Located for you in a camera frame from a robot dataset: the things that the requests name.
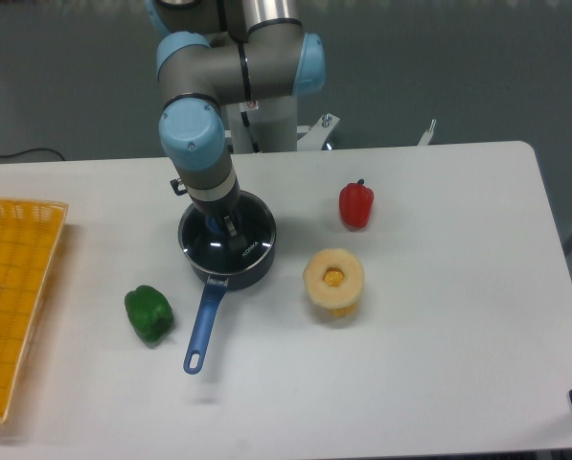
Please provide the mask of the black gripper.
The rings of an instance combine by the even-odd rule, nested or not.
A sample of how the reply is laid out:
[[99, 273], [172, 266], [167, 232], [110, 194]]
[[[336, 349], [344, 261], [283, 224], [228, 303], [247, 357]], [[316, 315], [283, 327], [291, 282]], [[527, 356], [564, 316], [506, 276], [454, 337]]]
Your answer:
[[209, 190], [197, 190], [185, 186], [180, 178], [172, 179], [170, 184], [177, 196], [188, 195], [193, 206], [201, 214], [217, 219], [223, 218], [230, 250], [244, 250], [246, 248], [247, 239], [240, 220], [236, 216], [230, 215], [240, 201], [240, 186], [237, 179], [227, 179], [218, 187]]

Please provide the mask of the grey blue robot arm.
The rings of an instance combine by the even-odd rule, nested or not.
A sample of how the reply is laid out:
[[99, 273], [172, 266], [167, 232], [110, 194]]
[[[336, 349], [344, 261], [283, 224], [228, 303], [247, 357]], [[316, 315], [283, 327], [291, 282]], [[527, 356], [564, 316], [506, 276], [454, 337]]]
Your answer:
[[326, 79], [321, 38], [303, 29], [294, 1], [148, 1], [162, 34], [156, 78], [163, 151], [213, 229], [241, 232], [240, 187], [226, 148], [294, 151], [297, 100]]

